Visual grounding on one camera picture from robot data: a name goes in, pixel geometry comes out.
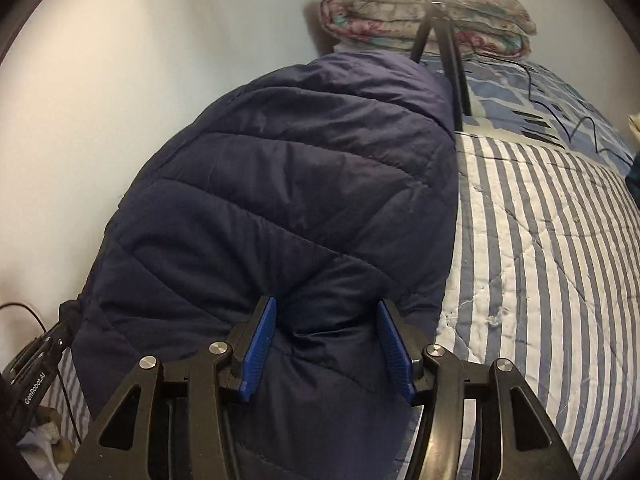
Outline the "folded floral quilt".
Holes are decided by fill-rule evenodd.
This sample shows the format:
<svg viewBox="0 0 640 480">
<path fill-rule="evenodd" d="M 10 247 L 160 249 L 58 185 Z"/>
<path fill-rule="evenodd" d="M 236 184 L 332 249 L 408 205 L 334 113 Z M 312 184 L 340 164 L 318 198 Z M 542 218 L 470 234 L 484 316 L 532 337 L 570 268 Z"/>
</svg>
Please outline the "folded floral quilt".
<svg viewBox="0 0 640 480">
<path fill-rule="evenodd" d="M 408 53 L 436 2 L 454 22 L 454 39 L 464 54 L 529 56 L 537 26 L 518 0 L 322 0 L 319 21 L 338 41 Z"/>
</svg>

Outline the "blue white jacket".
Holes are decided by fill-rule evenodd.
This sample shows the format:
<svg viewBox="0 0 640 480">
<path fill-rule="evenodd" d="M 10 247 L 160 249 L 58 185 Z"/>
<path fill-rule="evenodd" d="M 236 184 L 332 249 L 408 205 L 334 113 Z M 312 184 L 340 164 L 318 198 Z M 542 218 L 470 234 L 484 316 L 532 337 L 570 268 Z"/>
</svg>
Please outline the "blue white jacket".
<svg viewBox="0 0 640 480">
<path fill-rule="evenodd" d="M 628 116 L 628 127 L 634 137 L 634 140 L 640 144 L 640 114 L 633 114 Z"/>
</svg>

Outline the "striped blue white bedspread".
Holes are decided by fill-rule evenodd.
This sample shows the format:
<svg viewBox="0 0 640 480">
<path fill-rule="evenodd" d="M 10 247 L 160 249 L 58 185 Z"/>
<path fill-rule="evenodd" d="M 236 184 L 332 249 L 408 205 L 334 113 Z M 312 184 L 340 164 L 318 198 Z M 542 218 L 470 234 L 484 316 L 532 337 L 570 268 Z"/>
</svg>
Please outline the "striped blue white bedspread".
<svg viewBox="0 0 640 480">
<path fill-rule="evenodd" d="M 584 479 L 604 479 L 639 430 L 639 209 L 620 174 L 502 132 L 456 138 L 454 252 L 435 336 L 457 356 L 510 358 Z M 88 409 L 62 376 L 80 436 Z"/>
</svg>

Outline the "black tripod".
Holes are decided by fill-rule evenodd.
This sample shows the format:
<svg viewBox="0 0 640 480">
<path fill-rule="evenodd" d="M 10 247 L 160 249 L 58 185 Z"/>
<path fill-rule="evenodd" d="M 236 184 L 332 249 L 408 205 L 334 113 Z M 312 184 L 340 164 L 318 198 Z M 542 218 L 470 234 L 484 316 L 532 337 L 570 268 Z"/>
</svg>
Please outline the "black tripod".
<svg viewBox="0 0 640 480">
<path fill-rule="evenodd" d="M 463 129 L 463 117 L 472 114 L 462 54 L 454 36 L 454 23 L 442 0 L 423 0 L 424 15 L 410 51 L 410 58 L 420 63 L 428 36 L 435 33 L 440 62 L 452 91 L 454 128 Z"/>
</svg>

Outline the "navy puffer jacket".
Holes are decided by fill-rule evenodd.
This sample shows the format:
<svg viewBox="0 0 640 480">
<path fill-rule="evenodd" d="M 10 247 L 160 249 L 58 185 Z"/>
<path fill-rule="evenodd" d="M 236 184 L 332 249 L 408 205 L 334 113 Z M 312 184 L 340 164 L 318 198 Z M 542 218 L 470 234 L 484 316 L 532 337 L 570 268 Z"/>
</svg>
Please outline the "navy puffer jacket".
<svg viewBox="0 0 640 480">
<path fill-rule="evenodd" d="M 229 418 L 247 479 L 383 479 L 412 415 L 375 309 L 433 336 L 456 232 L 448 80 L 399 54 L 337 53 L 226 94 L 140 170 L 79 295 L 72 353 L 97 415 L 142 356 L 224 339 L 259 298 L 277 323 Z"/>
</svg>

